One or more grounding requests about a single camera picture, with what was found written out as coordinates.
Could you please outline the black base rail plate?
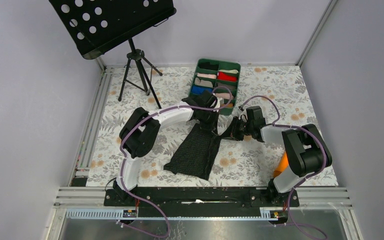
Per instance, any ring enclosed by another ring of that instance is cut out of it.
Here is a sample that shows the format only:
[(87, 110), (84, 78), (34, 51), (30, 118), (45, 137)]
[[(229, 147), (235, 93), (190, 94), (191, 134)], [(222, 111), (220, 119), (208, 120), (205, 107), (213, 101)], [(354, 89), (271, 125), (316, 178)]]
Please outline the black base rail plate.
[(262, 210), (300, 206), (297, 193), (275, 195), (264, 187), (135, 187), (135, 199), (120, 187), (105, 192), (104, 206), (131, 207), (139, 217), (261, 217)]

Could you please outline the grey rolled cloth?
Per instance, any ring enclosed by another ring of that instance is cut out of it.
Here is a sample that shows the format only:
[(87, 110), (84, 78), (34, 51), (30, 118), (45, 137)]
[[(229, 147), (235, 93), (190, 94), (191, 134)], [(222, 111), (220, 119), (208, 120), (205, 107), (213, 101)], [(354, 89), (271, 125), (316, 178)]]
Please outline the grey rolled cloth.
[(230, 91), (235, 91), (237, 89), (237, 87), (235, 85), (229, 85), (229, 84), (225, 84), (225, 83), (221, 83), (221, 82), (218, 82), (217, 86), (218, 87), (226, 87)]

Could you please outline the orange rolled cloth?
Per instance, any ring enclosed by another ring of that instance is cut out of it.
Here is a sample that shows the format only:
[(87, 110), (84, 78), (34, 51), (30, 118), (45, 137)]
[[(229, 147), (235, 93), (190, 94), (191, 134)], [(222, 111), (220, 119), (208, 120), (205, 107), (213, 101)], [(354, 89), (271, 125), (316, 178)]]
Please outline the orange rolled cloth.
[(223, 106), (225, 106), (226, 108), (233, 108), (234, 104), (233, 103), (229, 103), (229, 104), (224, 104)]

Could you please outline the orange carrot toy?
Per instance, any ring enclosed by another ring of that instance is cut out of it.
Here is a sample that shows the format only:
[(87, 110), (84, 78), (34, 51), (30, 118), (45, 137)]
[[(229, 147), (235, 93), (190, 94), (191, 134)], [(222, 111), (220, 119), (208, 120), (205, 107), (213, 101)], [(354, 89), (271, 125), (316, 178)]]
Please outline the orange carrot toy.
[(280, 159), (279, 164), (273, 171), (273, 178), (279, 176), (288, 166), (289, 166), (288, 156), (287, 156), (287, 153), (284, 152)]

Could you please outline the green divided organizer tray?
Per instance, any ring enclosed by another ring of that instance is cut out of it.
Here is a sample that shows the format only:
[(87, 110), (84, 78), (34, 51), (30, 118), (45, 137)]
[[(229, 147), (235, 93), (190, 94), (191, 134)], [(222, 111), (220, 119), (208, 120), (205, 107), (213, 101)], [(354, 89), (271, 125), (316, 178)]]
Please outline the green divided organizer tray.
[(241, 65), (236, 62), (201, 58), (198, 60), (188, 96), (198, 96), (204, 91), (211, 92), (215, 88), (218, 97), (227, 103), (228, 93), (233, 99), (220, 111), (221, 115), (229, 116), (236, 106), (237, 93), (239, 91)]

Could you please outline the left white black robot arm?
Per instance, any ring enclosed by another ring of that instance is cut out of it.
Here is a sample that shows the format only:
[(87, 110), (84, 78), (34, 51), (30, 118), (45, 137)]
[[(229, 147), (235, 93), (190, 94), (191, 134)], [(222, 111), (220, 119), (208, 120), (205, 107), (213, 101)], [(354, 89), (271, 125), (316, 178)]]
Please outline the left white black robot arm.
[(209, 180), (221, 142), (217, 130), (219, 106), (216, 96), (205, 90), (200, 95), (183, 98), (177, 106), (154, 113), (142, 107), (135, 109), (119, 133), (125, 160), (120, 176), (113, 183), (116, 199), (124, 206), (134, 202), (140, 158), (152, 150), (162, 128), (180, 122), (198, 121), (163, 168), (173, 174)]

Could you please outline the aluminium frame rails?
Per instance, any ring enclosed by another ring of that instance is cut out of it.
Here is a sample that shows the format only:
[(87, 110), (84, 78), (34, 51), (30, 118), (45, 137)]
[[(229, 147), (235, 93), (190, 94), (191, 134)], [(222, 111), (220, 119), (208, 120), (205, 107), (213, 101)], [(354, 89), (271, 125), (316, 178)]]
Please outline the aluminium frame rails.
[[(110, 86), (109, 82), (109, 69), (103, 64), (101, 56), (93, 59), (97, 62), (101, 68), (101, 79), (97, 92), (94, 97), (94, 102), (91, 107), (87, 125), (84, 130), (82, 137), (82, 142), (78, 150), (78, 159), (73, 168), (73, 173), (77, 174), (82, 170), (83, 163), (89, 163), (91, 161), (93, 147), (95, 145), (96, 137), (98, 135), (98, 130), (101, 125), (101, 119), (104, 113), (104, 107), (101, 103), (102, 98), (108, 96), (108, 89)], [(133, 194), (132, 190), (128, 190), (126, 186), (123, 186), (123, 189), (126, 190), (126, 193), (134, 197), (136, 200), (140, 200), (140, 197)], [(279, 208), (270, 208), (261, 210), (261, 217), (168, 217), (163, 214), (159, 219), (164, 221), (170, 220), (187, 220), (187, 221), (204, 221), (204, 220), (240, 220), (240, 219), (255, 219), (255, 220), (265, 220), (270, 222), (274, 227), (286, 227), (292, 225), (292, 222), (289, 221), (289, 212), (291, 209), (296, 209), (299, 207), (312, 207), (315, 209), (326, 209), (326, 208), (336, 208), (338, 211), (344, 211), (342, 225), (344, 227), (345, 235), (349, 240), (360, 240), (362, 234), (359, 228), (358, 223), (355, 219), (355, 213), (353, 211), (352, 205), (349, 203), (349, 197), (346, 195), (347, 190), (343, 187), (335, 186), (304, 186), (304, 183), (299, 183), (294, 189), (288, 193), (288, 200), (291, 199), (293, 193), (297, 193), (300, 205), (298, 207), (291, 207), (290, 204), (286, 204), (286, 210), (280, 210)], [(126, 221), (135, 221), (140, 217), (136, 210), (131, 211), (131, 215), (128, 215), (128, 207), (114, 207), (113, 212), (114, 219), (121, 225), (124, 226)]]

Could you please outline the floral patterned table mat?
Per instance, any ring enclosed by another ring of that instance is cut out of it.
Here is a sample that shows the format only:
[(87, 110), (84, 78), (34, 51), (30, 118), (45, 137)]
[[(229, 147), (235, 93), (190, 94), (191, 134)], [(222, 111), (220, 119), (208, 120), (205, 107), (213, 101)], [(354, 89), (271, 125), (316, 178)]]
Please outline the floral patterned table mat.
[[(120, 171), (120, 130), (132, 112), (177, 104), (189, 94), (194, 66), (147, 69), (155, 94), (145, 95), (134, 84), (141, 78), (136, 69), (117, 68), (111, 78), (97, 134), (86, 185), (103, 187)], [(317, 124), (317, 118), (298, 66), (243, 66), (240, 70), (236, 105), (260, 106), (267, 122), (303, 126)], [(276, 144), (260, 143), (250, 136), (242, 141), (222, 140), (208, 180), (173, 174), (163, 169), (184, 141), (193, 121), (162, 129), (151, 152), (138, 171), (141, 187), (236, 187), (265, 186), (283, 155)]]

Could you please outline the light pink rolled cloth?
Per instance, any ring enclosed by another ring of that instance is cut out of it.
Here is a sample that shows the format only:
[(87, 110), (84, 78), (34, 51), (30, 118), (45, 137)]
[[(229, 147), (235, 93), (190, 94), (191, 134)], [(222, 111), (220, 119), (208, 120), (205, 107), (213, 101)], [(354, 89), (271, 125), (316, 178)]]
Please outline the light pink rolled cloth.
[(222, 98), (222, 99), (227, 99), (227, 100), (232, 100), (235, 98), (231, 93), (228, 93), (228, 92), (215, 93), (214, 95), (217, 98)]

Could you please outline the black striped underwear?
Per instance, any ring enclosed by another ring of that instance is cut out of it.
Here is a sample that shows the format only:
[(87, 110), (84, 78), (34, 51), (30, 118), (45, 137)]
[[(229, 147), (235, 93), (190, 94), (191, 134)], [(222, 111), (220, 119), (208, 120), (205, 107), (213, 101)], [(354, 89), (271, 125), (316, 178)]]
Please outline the black striped underwear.
[(196, 123), (163, 169), (208, 181), (222, 140), (229, 139)]

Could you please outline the black rolled cloth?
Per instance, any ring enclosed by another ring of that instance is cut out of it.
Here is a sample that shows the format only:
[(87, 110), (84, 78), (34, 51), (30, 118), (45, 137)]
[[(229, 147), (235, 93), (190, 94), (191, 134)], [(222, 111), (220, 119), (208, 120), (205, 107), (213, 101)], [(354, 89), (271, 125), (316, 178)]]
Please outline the black rolled cloth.
[(219, 69), (219, 63), (216, 62), (209, 62), (209, 61), (206, 61), (206, 62), (200, 62), (198, 64), (198, 67), (200, 69), (206, 69), (206, 70), (211, 70), (211, 71), (217, 71)]

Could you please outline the beige rolled cloth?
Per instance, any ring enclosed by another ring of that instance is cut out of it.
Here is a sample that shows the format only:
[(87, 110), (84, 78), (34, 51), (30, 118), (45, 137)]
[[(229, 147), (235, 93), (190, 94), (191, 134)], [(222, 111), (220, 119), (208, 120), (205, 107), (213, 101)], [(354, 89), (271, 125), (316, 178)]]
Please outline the beige rolled cloth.
[(201, 87), (206, 87), (206, 88), (213, 88), (214, 85), (211, 81), (205, 80), (205, 79), (200, 79), (198, 77), (195, 78), (194, 84), (196, 86), (201, 86)]

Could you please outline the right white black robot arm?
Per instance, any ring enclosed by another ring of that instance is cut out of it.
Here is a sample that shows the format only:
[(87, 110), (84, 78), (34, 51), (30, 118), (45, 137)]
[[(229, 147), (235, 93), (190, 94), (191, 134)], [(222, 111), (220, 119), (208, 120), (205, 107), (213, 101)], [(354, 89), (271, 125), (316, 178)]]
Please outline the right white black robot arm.
[(298, 184), (332, 163), (331, 154), (314, 124), (277, 126), (268, 124), (259, 106), (246, 108), (242, 116), (235, 116), (224, 139), (242, 141), (246, 136), (260, 143), (284, 147), (287, 166), (267, 185), (266, 199), (273, 206), (281, 205)]

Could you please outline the red rolled cloth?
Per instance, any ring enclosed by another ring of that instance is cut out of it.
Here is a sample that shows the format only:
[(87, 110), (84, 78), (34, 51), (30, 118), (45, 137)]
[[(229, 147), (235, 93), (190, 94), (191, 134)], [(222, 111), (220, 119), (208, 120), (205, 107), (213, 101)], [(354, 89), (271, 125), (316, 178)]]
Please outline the red rolled cloth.
[(217, 79), (222, 80), (222, 81), (227, 81), (227, 82), (237, 82), (238, 77), (235, 75), (223, 73), (223, 72), (218, 72), (217, 73)]

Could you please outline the white rolled cloth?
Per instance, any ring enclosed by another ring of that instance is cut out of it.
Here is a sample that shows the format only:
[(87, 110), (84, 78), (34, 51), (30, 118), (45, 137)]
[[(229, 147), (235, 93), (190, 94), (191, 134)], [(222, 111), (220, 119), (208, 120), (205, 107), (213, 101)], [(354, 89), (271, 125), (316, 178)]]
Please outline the white rolled cloth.
[(219, 72), (225, 73), (225, 74), (238, 74), (239, 71), (237, 69), (220, 69)]

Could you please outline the black perforated music stand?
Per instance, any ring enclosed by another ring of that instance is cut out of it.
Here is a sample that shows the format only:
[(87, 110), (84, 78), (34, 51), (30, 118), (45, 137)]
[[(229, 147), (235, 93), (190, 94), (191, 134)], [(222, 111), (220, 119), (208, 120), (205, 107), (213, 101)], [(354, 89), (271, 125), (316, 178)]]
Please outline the black perforated music stand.
[(128, 42), (127, 67), (135, 62), (142, 86), (138, 89), (156, 96), (143, 62), (155, 70), (133, 38), (166, 22), (176, 12), (172, 0), (51, 0), (49, 2), (74, 41), (80, 55), (95, 60)]

